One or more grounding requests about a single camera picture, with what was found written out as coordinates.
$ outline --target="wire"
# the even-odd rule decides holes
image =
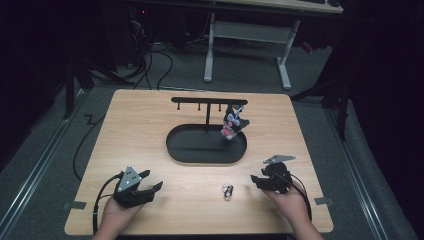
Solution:
[[[103,119],[105,118],[106,115],[104,115],[103,117],[101,117],[96,123],[93,124],[93,126],[91,126],[90,130],[88,130],[88,132],[84,135],[84,137],[82,138],[81,142],[79,143],[77,150],[75,151],[74,154],[74,159],[72,161],[72,169],[74,171],[75,177],[78,178],[78,180],[81,182],[82,177],[79,176],[79,174],[77,173],[77,169],[76,169],[76,159],[78,156],[78,152],[81,149],[82,144],[84,143],[84,141],[87,139],[88,135],[91,133],[91,131],[93,131],[93,129],[101,122],[103,121]]]
[[[96,199],[96,203],[94,204],[94,209],[93,209],[93,234],[95,234],[98,230],[98,226],[97,226],[97,214],[99,212],[99,201],[102,198],[102,193],[105,190],[106,186],[112,182],[115,179],[121,179],[124,176],[124,172],[120,172],[119,174],[111,177],[109,180],[107,180],[105,182],[105,184],[103,185],[102,189],[100,189],[99,194],[97,195],[97,199]]]
[[[166,77],[166,75],[168,75],[168,73],[171,71],[171,69],[172,69],[172,67],[174,66],[174,61],[172,60],[172,58],[168,55],[168,54],[166,54],[166,53],[162,53],[162,52],[154,52],[154,53],[157,53],[157,54],[161,54],[161,55],[163,55],[163,56],[165,56],[165,57],[167,57],[170,61],[171,61],[171,66],[169,67],[169,69],[168,69],[168,71],[166,71],[166,73],[159,79],[159,81],[158,81],[158,83],[157,83],[157,85],[156,85],[156,88],[157,88],[157,90],[159,90],[159,85],[160,85],[160,83],[162,82],[162,80]]]
[[[144,74],[143,74],[143,76],[140,77],[140,79],[134,85],[133,89],[136,89],[137,86],[138,86],[138,84],[140,84],[141,80],[143,80],[143,78],[146,77],[146,82],[147,82],[147,84],[149,86],[149,89],[152,90],[152,86],[151,86],[150,81],[149,81],[149,78],[147,76],[147,73],[150,71],[150,68],[152,67],[152,47],[150,47],[149,56],[150,56],[149,67],[148,68],[144,68]]]

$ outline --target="wooden table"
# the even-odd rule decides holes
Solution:
[[[231,165],[182,164],[172,159],[166,137],[180,124],[204,123],[206,106],[177,104],[172,97],[246,99],[241,117],[250,125],[244,156]],[[225,114],[211,108],[210,124],[221,124]],[[294,155],[288,170],[304,183],[312,206],[313,223],[320,232],[330,232],[333,223],[290,98],[283,94],[118,90],[115,92],[88,163],[75,201],[85,209],[72,209],[66,222],[69,235],[92,234],[92,211],[102,185],[131,165],[137,172],[151,170],[139,190],[163,181],[153,202],[135,217],[127,235],[254,234],[290,233],[286,219],[274,203],[251,181],[264,177],[263,160],[275,154]],[[222,186],[234,186],[233,196],[224,199]],[[116,182],[104,194],[113,193]],[[105,200],[100,201],[99,221]]]

